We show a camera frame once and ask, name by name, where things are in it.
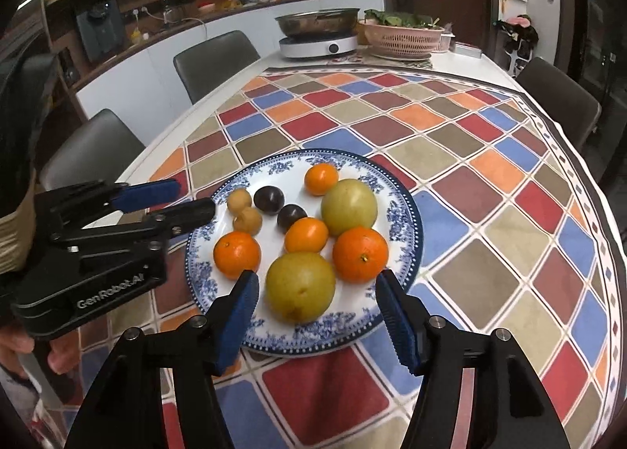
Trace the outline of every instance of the orange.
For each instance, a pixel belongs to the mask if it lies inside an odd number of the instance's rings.
[[[357,226],[342,233],[333,246],[337,275],[347,283],[365,283],[388,263],[388,243],[374,229]]]
[[[217,241],[213,248],[213,261],[227,278],[236,280],[244,270],[257,272],[261,263],[261,247],[248,233],[231,231]]]
[[[333,187],[340,174],[331,164],[316,164],[305,174],[305,188],[309,194],[324,196]]]
[[[288,253],[307,251],[319,253],[328,240],[328,228],[313,217],[299,218],[285,234],[285,250]]]

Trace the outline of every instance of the gray chair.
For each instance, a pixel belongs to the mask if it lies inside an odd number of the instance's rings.
[[[516,81],[544,111],[562,125],[564,134],[581,151],[601,114],[599,102],[557,67],[532,59]]]
[[[40,183],[46,190],[94,180],[113,184],[144,148],[113,111],[103,109],[56,151]]]
[[[192,104],[259,59],[259,53],[241,31],[205,40],[174,57],[174,68]]]

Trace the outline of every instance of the green vegetables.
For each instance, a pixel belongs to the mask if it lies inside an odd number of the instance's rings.
[[[428,15],[418,15],[408,12],[381,12],[378,10],[366,10],[366,19],[375,19],[383,26],[393,26],[397,28],[436,28],[440,20],[433,20]]]

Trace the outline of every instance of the finger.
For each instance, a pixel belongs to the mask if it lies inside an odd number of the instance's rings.
[[[64,374],[74,369],[80,360],[78,331],[67,333],[50,342],[48,365],[57,374]]]
[[[7,347],[0,346],[0,364],[16,375],[22,378],[28,378],[26,371],[24,371],[24,368],[20,364],[18,354]]]
[[[5,346],[20,354],[29,354],[33,351],[35,341],[27,335],[23,327],[12,323],[0,329],[0,346]]]

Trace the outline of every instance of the colorful checkered tablecloth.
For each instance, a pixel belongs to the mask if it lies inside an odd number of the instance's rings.
[[[468,78],[364,65],[270,70],[151,179],[176,178],[184,202],[263,157],[320,147],[367,156],[411,191],[424,225],[411,294],[467,330],[510,329],[572,447],[589,447],[625,397],[625,264],[597,190],[554,123],[523,94]],[[172,242],[165,285],[82,327],[79,390],[51,413],[62,425],[127,327],[171,330],[198,312],[185,239]],[[381,325],[314,357],[242,350],[215,384],[237,449],[393,449],[421,379],[399,364]],[[167,370],[162,394],[170,447],[182,448]]]

